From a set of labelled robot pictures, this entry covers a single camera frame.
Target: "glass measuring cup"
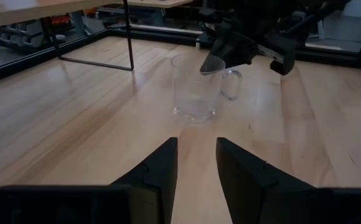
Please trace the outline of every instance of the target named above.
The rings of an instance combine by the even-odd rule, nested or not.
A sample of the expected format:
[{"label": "glass measuring cup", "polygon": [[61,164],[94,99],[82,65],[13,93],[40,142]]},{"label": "glass measuring cup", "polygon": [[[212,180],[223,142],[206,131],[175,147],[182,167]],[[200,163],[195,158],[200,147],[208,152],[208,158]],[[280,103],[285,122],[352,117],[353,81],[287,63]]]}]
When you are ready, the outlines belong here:
[{"label": "glass measuring cup", "polygon": [[[186,122],[202,124],[212,119],[220,95],[230,101],[237,99],[241,73],[226,70],[222,59],[194,52],[173,57],[171,64],[174,67],[174,112]],[[238,78],[232,96],[223,90],[223,80],[230,75]]]}]

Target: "light wood surface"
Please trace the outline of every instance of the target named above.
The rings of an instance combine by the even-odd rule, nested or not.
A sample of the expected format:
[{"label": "light wood surface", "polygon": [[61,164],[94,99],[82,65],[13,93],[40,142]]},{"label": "light wood surface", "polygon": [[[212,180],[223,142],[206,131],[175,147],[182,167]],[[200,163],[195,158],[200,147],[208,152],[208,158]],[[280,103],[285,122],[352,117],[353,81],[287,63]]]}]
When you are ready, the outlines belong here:
[{"label": "light wood surface", "polygon": [[[128,0],[129,5],[170,8],[193,0]],[[122,0],[0,0],[0,26],[16,22],[62,15],[107,4],[122,4]]]},{"label": "light wood surface", "polygon": [[[239,99],[187,126],[172,114],[170,58],[193,47],[133,40],[135,70],[51,60],[0,81],[0,185],[109,184],[179,138],[173,223],[231,223],[215,140],[226,137],[312,185],[361,187],[361,70],[256,57]],[[68,55],[128,64],[108,37]]]}]

